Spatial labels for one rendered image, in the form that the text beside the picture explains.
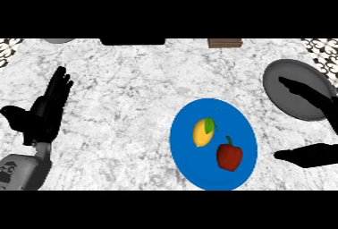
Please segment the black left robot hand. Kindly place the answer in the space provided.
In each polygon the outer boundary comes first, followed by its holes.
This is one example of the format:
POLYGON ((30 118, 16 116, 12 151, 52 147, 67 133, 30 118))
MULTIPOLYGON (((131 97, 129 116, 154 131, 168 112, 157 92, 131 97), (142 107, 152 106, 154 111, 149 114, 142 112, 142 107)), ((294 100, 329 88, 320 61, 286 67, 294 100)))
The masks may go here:
POLYGON ((40 142, 50 143, 55 140, 72 84, 67 68, 59 66, 46 92, 37 97, 31 109, 25 110, 18 106, 0 108, 0 114, 8 119, 10 129, 22 133, 24 146, 33 146, 40 142))

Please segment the red bell pepper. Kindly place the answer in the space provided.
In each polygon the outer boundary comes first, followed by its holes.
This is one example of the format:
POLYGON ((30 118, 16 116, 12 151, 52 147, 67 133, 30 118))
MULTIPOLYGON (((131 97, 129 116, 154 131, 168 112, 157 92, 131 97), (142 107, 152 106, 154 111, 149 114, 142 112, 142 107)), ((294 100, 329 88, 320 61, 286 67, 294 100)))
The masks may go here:
POLYGON ((244 159, 244 151, 232 144, 232 137, 226 137, 227 142, 219 145, 217 148, 217 164, 219 168, 233 172, 244 159))

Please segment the yellow lemon with green leaf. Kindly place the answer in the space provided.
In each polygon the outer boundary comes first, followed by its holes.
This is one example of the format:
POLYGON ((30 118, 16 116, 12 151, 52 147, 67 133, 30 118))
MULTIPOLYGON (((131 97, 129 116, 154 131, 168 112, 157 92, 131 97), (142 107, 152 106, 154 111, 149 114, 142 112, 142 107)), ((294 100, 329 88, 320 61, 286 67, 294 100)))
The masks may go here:
POLYGON ((198 148, 204 147, 213 140, 214 133, 219 131, 216 120, 211 117, 201 119, 193 126, 193 144, 198 148))

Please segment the grey pan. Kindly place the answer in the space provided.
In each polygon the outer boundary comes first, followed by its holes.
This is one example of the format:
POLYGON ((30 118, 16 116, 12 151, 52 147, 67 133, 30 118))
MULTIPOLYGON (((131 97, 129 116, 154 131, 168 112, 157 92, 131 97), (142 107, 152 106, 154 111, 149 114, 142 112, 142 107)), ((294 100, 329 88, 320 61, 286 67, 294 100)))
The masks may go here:
POLYGON ((304 121, 325 119, 322 110, 307 100, 306 91, 332 98, 338 88, 312 65, 294 59, 273 61, 263 73, 263 87, 273 105, 291 117, 304 121))

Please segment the grey round dish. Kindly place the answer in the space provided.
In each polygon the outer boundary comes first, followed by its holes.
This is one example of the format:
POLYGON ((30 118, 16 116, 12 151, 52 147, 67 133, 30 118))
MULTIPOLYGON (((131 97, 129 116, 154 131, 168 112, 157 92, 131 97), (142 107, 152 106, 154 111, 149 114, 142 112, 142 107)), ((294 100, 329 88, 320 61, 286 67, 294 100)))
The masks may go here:
POLYGON ((50 44, 65 44, 71 40, 74 40, 74 38, 44 38, 44 41, 50 44))

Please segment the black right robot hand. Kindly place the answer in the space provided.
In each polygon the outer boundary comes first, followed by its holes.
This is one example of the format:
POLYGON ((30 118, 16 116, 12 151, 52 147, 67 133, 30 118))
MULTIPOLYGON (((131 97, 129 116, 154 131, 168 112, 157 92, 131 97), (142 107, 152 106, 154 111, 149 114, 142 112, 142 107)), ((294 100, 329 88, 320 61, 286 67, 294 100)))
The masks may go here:
MULTIPOLYGON (((304 83, 284 77, 279 78, 279 82, 322 111, 338 134, 338 97, 325 97, 304 83)), ((301 148, 276 151, 273 156, 303 168, 334 165, 338 164, 338 144, 316 143, 301 148)))

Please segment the blue plate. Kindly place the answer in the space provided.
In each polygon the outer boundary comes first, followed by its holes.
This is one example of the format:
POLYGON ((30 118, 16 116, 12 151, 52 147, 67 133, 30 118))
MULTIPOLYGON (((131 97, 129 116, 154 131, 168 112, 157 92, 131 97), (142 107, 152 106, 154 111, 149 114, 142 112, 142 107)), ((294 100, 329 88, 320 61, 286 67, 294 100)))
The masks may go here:
POLYGON ((177 113, 170 129, 170 151, 176 165, 189 182, 204 190, 233 190, 247 181, 257 164, 257 138, 241 111, 223 100, 201 98, 177 113), (193 126, 211 117, 217 128, 204 147, 193 144, 193 126), (244 151, 244 159, 233 172, 217 163, 217 148, 232 138, 232 145, 244 151))

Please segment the brown wooden box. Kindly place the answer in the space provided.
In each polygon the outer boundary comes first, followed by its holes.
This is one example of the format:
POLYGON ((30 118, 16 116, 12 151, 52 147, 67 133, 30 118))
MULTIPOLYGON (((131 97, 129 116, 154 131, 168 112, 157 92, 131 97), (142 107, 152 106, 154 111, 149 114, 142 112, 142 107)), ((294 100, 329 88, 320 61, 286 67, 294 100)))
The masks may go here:
POLYGON ((244 44, 239 38, 210 38, 207 41, 210 48, 241 47, 244 44))

